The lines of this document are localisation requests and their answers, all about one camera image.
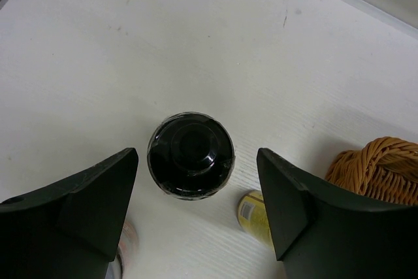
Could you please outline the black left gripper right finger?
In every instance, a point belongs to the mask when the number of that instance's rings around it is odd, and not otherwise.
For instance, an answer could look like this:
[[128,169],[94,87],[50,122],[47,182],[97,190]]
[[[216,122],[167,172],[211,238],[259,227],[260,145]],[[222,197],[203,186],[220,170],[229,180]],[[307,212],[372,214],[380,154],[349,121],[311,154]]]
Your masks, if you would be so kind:
[[272,150],[257,169],[274,251],[288,278],[416,278],[417,207],[339,188]]

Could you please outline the black stopper white bottle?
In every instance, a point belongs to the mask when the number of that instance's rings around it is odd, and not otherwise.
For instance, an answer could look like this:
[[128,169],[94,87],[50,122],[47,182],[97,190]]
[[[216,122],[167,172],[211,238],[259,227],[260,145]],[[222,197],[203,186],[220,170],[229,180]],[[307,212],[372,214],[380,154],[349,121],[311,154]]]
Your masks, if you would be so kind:
[[185,201],[205,199],[224,188],[234,162],[227,130],[200,112],[181,112],[163,120],[147,149],[153,181],[166,194]]

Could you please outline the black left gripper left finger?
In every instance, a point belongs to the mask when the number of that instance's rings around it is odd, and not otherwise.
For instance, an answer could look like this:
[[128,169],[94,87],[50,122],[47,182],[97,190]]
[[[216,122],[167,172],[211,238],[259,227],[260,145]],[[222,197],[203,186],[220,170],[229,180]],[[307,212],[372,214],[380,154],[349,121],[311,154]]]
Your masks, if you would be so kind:
[[138,168],[125,148],[43,188],[1,202],[2,278],[104,278]]

